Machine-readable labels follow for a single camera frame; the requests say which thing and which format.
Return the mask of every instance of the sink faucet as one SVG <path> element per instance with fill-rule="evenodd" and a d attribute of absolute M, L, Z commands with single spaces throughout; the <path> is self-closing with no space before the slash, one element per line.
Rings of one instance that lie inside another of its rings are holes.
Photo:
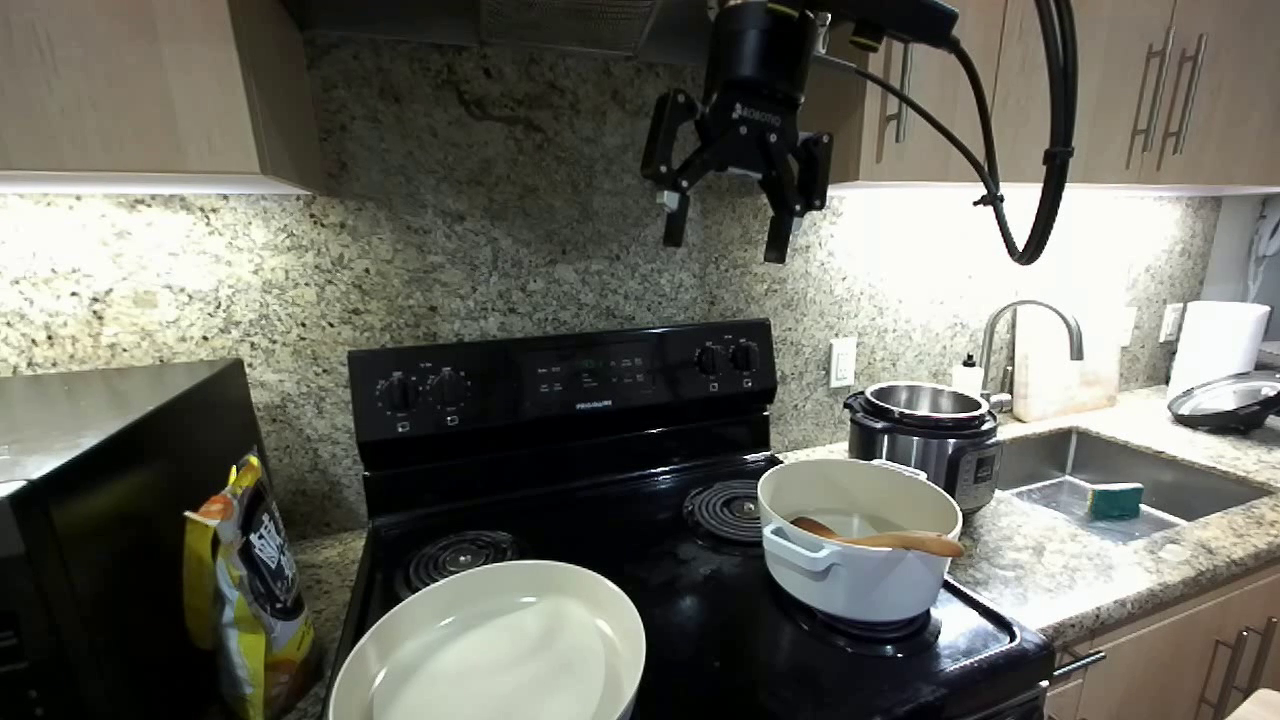
<path fill-rule="evenodd" d="M 999 307 L 989 318 L 983 349 L 980 349 L 983 398 L 1006 392 L 1006 383 L 990 383 L 990 344 L 994 344 L 994 323 L 999 323 L 999 318 L 1011 313 L 1011 307 L 1024 307 L 1024 304 L 1047 307 L 1055 322 L 1063 322 L 1063 330 L 1067 330 L 1067 356 L 1073 356 L 1073 360 L 1083 360 L 1083 331 L 1080 331 L 1080 322 L 1077 322 L 1077 318 L 1067 318 L 1063 307 L 1055 307 L 1055 304 L 1047 304 L 1047 300 L 1032 300 L 1032 298 L 1011 300 L 1011 304 L 999 304 Z"/>

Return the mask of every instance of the paper towel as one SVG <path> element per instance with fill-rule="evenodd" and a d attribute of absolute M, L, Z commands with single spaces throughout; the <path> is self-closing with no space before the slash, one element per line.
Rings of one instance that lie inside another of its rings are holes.
<path fill-rule="evenodd" d="M 1182 389 L 1250 371 L 1266 313 L 1266 304 L 1191 300 L 1171 356 L 1166 399 Z"/>

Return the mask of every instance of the stove control panel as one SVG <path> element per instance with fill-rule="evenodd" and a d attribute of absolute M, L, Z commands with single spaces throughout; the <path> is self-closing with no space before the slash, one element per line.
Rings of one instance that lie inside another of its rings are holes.
<path fill-rule="evenodd" d="M 767 409 L 776 392 L 767 322 L 373 349 L 348 371 L 356 441 Z"/>

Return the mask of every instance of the bag of chips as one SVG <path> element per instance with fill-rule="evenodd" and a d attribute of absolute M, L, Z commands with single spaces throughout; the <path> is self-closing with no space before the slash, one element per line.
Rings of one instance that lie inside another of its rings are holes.
<path fill-rule="evenodd" d="M 318 678 L 316 627 L 258 458 L 185 516 L 185 622 L 220 656 L 220 693 L 238 720 L 283 717 Z"/>

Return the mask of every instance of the sponge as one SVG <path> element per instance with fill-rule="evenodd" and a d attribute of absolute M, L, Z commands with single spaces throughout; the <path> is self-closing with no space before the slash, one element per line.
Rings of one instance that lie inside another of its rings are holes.
<path fill-rule="evenodd" d="M 1144 485 L 1089 485 L 1089 521 L 1135 521 L 1144 513 Z"/>

